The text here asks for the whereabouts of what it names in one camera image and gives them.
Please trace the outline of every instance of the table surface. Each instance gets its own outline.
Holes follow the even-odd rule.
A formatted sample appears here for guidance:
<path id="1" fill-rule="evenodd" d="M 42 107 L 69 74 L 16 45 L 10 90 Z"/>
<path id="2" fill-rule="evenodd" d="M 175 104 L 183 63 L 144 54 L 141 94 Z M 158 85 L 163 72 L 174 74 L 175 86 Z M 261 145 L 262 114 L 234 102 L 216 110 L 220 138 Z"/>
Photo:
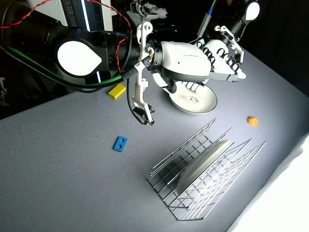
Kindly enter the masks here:
<path id="1" fill-rule="evenodd" d="M 0 121 L 0 231 L 226 231 L 308 129 L 309 99 L 245 53 L 239 83 L 209 81 L 217 107 L 205 115 L 180 111 L 145 73 L 155 124 L 133 118 L 126 97 L 73 93 Z M 259 118 L 257 128 L 246 118 Z M 147 182 L 150 169 L 217 118 L 215 139 L 267 144 L 209 216 L 177 221 Z M 128 138 L 123 153 L 112 149 Z"/>

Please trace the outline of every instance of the orange object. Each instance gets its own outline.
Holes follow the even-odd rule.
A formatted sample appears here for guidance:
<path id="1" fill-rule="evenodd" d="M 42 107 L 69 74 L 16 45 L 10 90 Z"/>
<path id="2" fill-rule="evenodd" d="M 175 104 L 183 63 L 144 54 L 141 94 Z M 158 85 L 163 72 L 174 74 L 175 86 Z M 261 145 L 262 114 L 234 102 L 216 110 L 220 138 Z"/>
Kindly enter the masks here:
<path id="1" fill-rule="evenodd" d="M 259 120 L 255 117 L 248 117 L 247 122 L 253 127 L 257 127 L 260 124 Z"/>

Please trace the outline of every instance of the metal wire rack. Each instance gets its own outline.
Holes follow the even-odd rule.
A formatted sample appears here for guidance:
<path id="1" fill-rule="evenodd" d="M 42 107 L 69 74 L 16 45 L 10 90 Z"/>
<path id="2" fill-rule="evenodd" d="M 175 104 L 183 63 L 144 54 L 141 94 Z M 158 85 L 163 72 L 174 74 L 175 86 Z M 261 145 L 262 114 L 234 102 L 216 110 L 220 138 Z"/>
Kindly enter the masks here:
<path id="1" fill-rule="evenodd" d="M 224 196 L 244 169 L 263 148 L 266 142 L 243 154 L 252 141 L 228 149 L 207 168 L 187 189 L 178 193 L 177 180 L 185 167 L 212 143 L 216 143 L 232 129 L 211 142 L 206 134 L 215 119 L 186 140 L 155 167 L 148 182 L 170 209 L 177 220 L 204 219 Z"/>

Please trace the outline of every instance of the white light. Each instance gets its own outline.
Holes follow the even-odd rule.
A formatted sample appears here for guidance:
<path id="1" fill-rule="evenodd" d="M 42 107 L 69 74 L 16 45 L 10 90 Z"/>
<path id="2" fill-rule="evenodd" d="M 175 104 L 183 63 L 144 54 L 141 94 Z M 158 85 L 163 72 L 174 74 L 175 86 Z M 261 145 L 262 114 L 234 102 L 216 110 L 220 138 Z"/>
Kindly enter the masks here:
<path id="1" fill-rule="evenodd" d="M 83 13 L 84 13 L 84 18 L 85 18 L 85 22 L 86 22 L 86 28 L 87 28 L 87 31 L 90 31 L 90 26 L 89 26 L 89 21 L 88 21 L 85 1 L 84 0 L 81 0 L 81 1 L 82 1 L 82 8 L 83 8 Z"/>
<path id="2" fill-rule="evenodd" d="M 57 55 L 61 67 L 76 76 L 89 75 L 102 62 L 90 47 L 78 41 L 65 42 Z"/>
<path id="3" fill-rule="evenodd" d="M 251 3 L 246 12 L 246 20 L 254 20 L 260 13 L 260 5 L 257 2 Z"/>
<path id="4" fill-rule="evenodd" d="M 98 82 L 101 83 L 101 77 L 100 77 L 100 73 L 97 72 L 97 76 L 98 76 Z"/>

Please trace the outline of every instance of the gray connector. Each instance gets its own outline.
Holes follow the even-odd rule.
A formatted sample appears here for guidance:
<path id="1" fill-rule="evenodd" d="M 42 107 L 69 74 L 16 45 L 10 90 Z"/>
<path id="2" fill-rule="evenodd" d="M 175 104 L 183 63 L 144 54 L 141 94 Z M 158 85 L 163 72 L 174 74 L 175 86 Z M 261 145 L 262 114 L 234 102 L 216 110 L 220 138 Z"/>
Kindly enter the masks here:
<path id="1" fill-rule="evenodd" d="M 204 19 L 203 19 L 203 22 L 202 22 L 202 24 L 201 24 L 201 26 L 199 27 L 198 32 L 197 32 L 197 36 L 198 36 L 199 38 L 202 38 L 202 36 L 203 36 L 203 34 L 204 34 L 205 30 L 206 30 L 206 27 L 207 27 L 207 25 L 208 25 L 210 19 L 211 19 L 211 15 L 209 15 L 208 13 L 206 13 L 206 14 L 205 14 L 205 17 L 204 17 Z"/>

